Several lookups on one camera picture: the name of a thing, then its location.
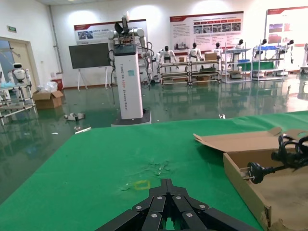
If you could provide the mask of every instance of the exit sign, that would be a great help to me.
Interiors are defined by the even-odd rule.
[[[7,26],[7,27],[8,27],[8,31],[17,33],[16,27],[13,27],[13,26]]]

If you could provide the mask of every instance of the white plastic bag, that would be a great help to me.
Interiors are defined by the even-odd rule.
[[[37,87],[37,90],[40,93],[52,93],[52,92],[56,92],[58,90],[58,84],[56,82],[47,82],[44,85],[39,85]]]

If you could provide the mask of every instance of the green table surface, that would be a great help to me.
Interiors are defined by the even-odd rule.
[[[308,112],[97,128],[71,137],[0,207],[2,231],[93,231],[148,197],[161,178],[261,230],[225,175],[222,152],[193,133],[308,129]]]

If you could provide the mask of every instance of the ceiling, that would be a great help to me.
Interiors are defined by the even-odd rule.
[[[109,0],[37,0],[46,5],[69,5],[69,4],[80,4],[80,3],[89,3],[89,2],[99,2],[99,1],[109,1]]]

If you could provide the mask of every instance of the display board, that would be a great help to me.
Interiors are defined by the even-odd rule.
[[[265,38],[268,44],[283,45],[294,40],[294,64],[286,57],[286,69],[297,70],[303,62],[304,45],[308,43],[307,15],[308,6],[267,10]]]
[[[70,46],[73,69],[110,66],[108,43]]]
[[[187,52],[194,42],[201,51],[233,47],[242,39],[244,11],[170,17],[171,48],[175,53]]]
[[[74,26],[77,45],[108,42],[108,38],[106,36],[107,32],[109,30],[115,30],[115,23],[116,22],[107,22]],[[128,26],[131,29],[142,28],[145,32],[145,36],[148,36],[145,19],[131,20],[128,22]]]

